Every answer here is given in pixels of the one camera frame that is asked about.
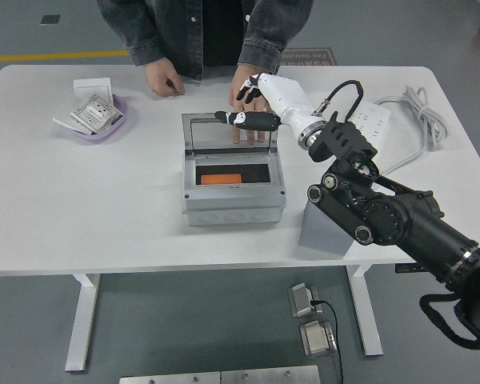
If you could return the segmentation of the person's left hand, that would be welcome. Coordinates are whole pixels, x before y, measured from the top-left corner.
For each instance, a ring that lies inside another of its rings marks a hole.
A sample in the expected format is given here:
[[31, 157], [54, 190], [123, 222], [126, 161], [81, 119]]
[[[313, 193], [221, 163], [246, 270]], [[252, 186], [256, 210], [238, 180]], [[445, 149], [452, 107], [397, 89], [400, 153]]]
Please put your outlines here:
[[[263, 97], [256, 98], [252, 102], [247, 102], [246, 96], [241, 100], [236, 99], [244, 82], [248, 80], [249, 77], [255, 76], [256, 74], [261, 74], [261, 73], [269, 73], [269, 71], [258, 66], [252, 66], [248, 64], [238, 64], [237, 69], [233, 76], [233, 80], [230, 84], [230, 95], [229, 95], [229, 104], [233, 107], [234, 112], [268, 111], [269, 105]], [[246, 140], [251, 145], [255, 144], [256, 142], [264, 142], [265, 133], [261, 131], [247, 130]], [[234, 144], [239, 144], [241, 141], [241, 130], [235, 126], [232, 127], [232, 141]]]

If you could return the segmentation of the person's right hand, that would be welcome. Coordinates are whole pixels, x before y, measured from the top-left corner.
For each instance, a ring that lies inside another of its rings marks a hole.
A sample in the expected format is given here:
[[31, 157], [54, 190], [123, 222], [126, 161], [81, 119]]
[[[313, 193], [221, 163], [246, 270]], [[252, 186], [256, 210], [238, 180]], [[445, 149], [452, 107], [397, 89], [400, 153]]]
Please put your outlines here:
[[143, 66], [150, 90], [158, 96], [184, 95], [186, 89], [181, 77], [167, 58], [160, 58]]

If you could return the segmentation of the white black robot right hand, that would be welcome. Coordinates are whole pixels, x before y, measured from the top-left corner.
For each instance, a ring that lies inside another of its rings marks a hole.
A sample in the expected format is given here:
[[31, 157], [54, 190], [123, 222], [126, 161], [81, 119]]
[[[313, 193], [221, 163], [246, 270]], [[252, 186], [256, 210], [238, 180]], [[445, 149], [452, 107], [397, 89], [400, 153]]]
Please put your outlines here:
[[297, 143], [305, 149], [311, 147], [325, 126], [295, 80], [271, 74], [251, 76], [244, 82], [238, 98], [252, 102], [257, 97], [264, 97], [268, 101], [270, 112], [217, 111], [214, 116], [221, 123], [241, 130], [273, 132], [280, 125], [289, 126]]

